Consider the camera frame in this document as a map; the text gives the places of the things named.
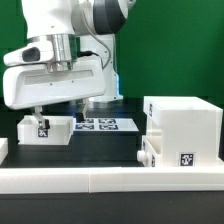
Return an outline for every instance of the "black surface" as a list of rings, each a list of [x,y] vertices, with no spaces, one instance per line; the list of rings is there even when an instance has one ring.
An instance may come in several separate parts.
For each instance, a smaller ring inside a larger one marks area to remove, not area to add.
[[[0,223],[222,224],[223,192],[3,195]]]
[[[0,113],[2,124],[0,136],[9,138],[10,149],[9,156],[2,167],[129,167],[139,164],[135,153],[140,147],[140,136],[144,134],[146,124],[145,116],[141,112],[141,100],[129,99],[125,100],[124,105],[119,108],[88,112],[89,117],[133,118],[140,129],[139,133],[133,135],[123,133],[121,136],[77,133],[68,147],[54,148],[18,146],[16,125],[28,111],[12,112],[4,106],[1,109],[3,112]],[[45,108],[45,114],[71,115],[73,113],[75,110],[69,104]],[[90,142],[93,144],[91,149],[88,144]],[[220,155],[223,155],[223,144],[220,147]],[[224,223],[224,192],[0,195],[0,223],[222,224]]]

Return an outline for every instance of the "green background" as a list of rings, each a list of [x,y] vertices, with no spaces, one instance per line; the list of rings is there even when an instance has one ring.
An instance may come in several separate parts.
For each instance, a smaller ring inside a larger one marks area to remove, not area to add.
[[[2,56],[26,44],[20,0],[0,1]],[[126,97],[199,96],[224,106],[224,1],[137,0],[117,35]]]

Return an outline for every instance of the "white plastic part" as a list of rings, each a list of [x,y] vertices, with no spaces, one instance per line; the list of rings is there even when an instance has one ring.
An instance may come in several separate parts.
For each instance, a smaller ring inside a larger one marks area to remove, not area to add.
[[[126,0],[128,4],[128,10],[131,10],[136,3],[136,0]]]
[[[224,190],[224,166],[0,169],[0,194]]]
[[[88,169],[0,169],[0,194],[87,193]]]
[[[125,19],[128,18],[128,2],[127,0],[118,0],[118,4],[120,6],[121,12]]]
[[[101,41],[103,41],[110,49],[111,51],[111,60],[107,67],[103,70],[104,80],[106,84],[106,92],[102,96],[97,96],[90,98],[90,102],[111,102],[115,100],[122,100],[123,96],[119,94],[119,78],[118,74],[114,71],[114,39],[113,35],[97,35],[97,38],[99,38]],[[97,42],[93,37],[91,36],[83,36],[80,37],[80,47],[81,51],[92,51],[102,58],[103,64],[105,64],[108,60],[109,53],[107,49],[102,46],[99,42]]]
[[[78,59],[72,71],[57,74],[44,64],[9,68],[3,89],[5,104],[22,109],[102,95],[105,84],[101,61],[92,56]]]
[[[7,138],[0,138],[0,164],[2,164],[7,155],[8,155],[8,140]]]
[[[73,135],[73,117],[44,116],[49,120],[50,129],[39,129],[33,116],[25,116],[17,125],[18,140],[21,145],[68,145]]]
[[[196,97],[145,97],[145,166],[178,167],[219,164],[222,109]]]
[[[50,41],[40,41],[34,42],[27,45],[27,47],[21,48],[19,50],[13,51],[8,53],[4,56],[4,63],[6,66],[15,66],[21,64],[30,64],[31,62],[25,62],[23,60],[23,52],[29,50],[31,48],[38,48],[40,51],[40,60],[32,62],[41,63],[41,62],[48,62],[54,58],[53,46]]]
[[[54,34],[74,34],[71,0],[22,0],[27,21],[27,38]]]
[[[76,36],[89,35],[89,31],[82,19],[83,13],[86,18],[87,25],[92,33],[96,34],[93,21],[93,5],[94,0],[72,0],[72,26],[75,29]]]
[[[147,152],[143,151],[143,150],[139,150],[137,152],[137,160],[139,162],[147,162],[148,161],[148,155]]]

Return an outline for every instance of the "white 3d-printed box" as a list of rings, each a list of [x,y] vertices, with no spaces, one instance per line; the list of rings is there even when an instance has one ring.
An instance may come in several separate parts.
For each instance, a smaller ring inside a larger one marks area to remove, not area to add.
[[[144,112],[138,160],[145,166],[218,165],[222,109],[196,97],[145,97]]]
[[[73,134],[73,117],[44,116],[50,122],[49,130],[39,128],[33,116],[25,116],[17,125],[19,144],[68,145]]]

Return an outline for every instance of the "small white block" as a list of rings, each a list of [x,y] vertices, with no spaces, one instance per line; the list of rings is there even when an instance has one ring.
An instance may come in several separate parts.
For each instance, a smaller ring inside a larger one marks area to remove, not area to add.
[[[73,117],[44,116],[50,129],[41,130],[34,116],[25,116],[18,124],[19,144],[24,145],[68,145],[73,135]]]

